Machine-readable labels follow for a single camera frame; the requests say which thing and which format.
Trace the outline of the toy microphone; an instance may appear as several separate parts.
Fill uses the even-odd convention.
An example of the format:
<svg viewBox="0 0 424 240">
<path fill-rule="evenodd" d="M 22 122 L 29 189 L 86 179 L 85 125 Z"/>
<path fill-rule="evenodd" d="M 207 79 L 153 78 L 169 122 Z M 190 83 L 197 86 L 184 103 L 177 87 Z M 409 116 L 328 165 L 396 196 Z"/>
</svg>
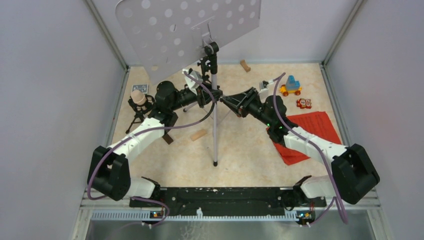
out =
<svg viewBox="0 0 424 240">
<path fill-rule="evenodd" d="M 141 124 L 144 122 L 147 114 L 153 109 L 155 102 L 156 101 L 152 95 L 145 94 L 138 89 L 131 92 L 128 104 L 135 114 L 133 121 L 130 123 L 125 132 L 126 134 L 130 133 L 134 124 Z"/>
</svg>

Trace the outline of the silver music stand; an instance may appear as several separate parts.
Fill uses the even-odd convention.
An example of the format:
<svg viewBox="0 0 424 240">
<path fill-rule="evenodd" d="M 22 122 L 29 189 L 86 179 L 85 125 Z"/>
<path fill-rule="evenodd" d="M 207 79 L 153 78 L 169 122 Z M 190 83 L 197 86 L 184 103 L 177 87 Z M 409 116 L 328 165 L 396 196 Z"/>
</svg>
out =
<svg viewBox="0 0 424 240">
<path fill-rule="evenodd" d="M 193 69 L 217 90 L 220 48 L 256 29 L 260 11 L 258 0 L 122 0 L 115 15 L 153 85 L 183 90 L 182 70 Z"/>
</svg>

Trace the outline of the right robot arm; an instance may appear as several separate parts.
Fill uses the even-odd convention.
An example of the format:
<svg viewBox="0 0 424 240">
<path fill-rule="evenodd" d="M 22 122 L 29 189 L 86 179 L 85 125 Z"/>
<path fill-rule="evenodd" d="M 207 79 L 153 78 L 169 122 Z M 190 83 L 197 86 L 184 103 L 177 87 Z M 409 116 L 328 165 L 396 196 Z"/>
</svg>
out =
<svg viewBox="0 0 424 240">
<path fill-rule="evenodd" d="M 220 101 L 238 117 L 251 115 L 265 124 L 275 144 L 324 164 L 326 175 L 307 177 L 293 192 L 297 205 L 307 206 L 317 197 L 335 197 L 354 205 L 380 183 L 380 176 L 363 146 L 337 144 L 307 132 L 287 118 L 287 108 L 280 96 L 273 94 L 261 100 L 259 92 L 252 87 L 223 96 Z"/>
</svg>

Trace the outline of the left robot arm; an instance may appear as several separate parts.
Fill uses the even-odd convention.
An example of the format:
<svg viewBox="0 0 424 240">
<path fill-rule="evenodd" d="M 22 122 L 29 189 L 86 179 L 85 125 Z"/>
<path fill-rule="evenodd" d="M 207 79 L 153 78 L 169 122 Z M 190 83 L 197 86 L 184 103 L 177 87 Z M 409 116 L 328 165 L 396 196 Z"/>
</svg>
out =
<svg viewBox="0 0 424 240">
<path fill-rule="evenodd" d="M 160 202 L 159 184 L 146 177 L 132 177 L 130 164 L 157 139 L 163 138 L 175 125 L 176 110 L 190 104 L 216 104 L 223 95 L 220 89 L 212 89 L 206 83 L 194 82 L 194 89 L 187 85 L 177 90 L 170 81 L 157 85 L 149 115 L 123 139 L 108 146 L 98 146 L 92 154 L 87 177 L 87 197 L 90 200 L 110 198 L 120 201 L 124 197 L 141 197 L 149 207 Z"/>
</svg>

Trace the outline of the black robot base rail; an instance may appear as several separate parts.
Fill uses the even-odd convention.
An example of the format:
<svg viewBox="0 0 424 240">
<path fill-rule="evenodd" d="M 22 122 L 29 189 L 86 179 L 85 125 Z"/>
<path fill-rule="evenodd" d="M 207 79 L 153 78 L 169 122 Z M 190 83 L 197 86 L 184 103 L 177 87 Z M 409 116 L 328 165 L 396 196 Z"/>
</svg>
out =
<svg viewBox="0 0 424 240">
<path fill-rule="evenodd" d="M 324 198 L 307 198 L 298 187 L 167 187 L 153 195 L 171 216 L 282 216 L 295 208 L 326 207 Z"/>
</svg>

